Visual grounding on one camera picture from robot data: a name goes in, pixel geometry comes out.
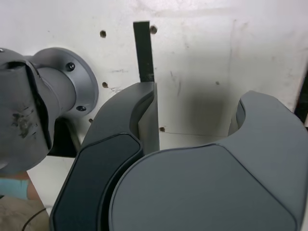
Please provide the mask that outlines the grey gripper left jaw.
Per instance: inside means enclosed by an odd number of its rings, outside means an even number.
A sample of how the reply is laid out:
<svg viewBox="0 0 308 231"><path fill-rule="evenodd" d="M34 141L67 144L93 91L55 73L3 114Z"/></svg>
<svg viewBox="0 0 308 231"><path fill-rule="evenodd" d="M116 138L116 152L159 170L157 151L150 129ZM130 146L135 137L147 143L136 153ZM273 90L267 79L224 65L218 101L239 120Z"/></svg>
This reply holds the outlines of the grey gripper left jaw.
<svg viewBox="0 0 308 231"><path fill-rule="evenodd" d="M96 114L53 206L51 230L108 230L119 179L158 150L157 86L139 82L115 94Z"/></svg>

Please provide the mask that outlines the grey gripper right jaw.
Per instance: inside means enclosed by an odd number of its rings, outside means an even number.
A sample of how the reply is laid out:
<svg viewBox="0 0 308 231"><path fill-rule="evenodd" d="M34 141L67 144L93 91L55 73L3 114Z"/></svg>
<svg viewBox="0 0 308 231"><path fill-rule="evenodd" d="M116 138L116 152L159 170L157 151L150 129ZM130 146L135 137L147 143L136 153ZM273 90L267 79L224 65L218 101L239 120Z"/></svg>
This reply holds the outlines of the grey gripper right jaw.
<svg viewBox="0 0 308 231"><path fill-rule="evenodd" d="M308 132L276 98L249 91L239 129L133 164L114 189L112 231L298 231L308 195Z"/></svg>

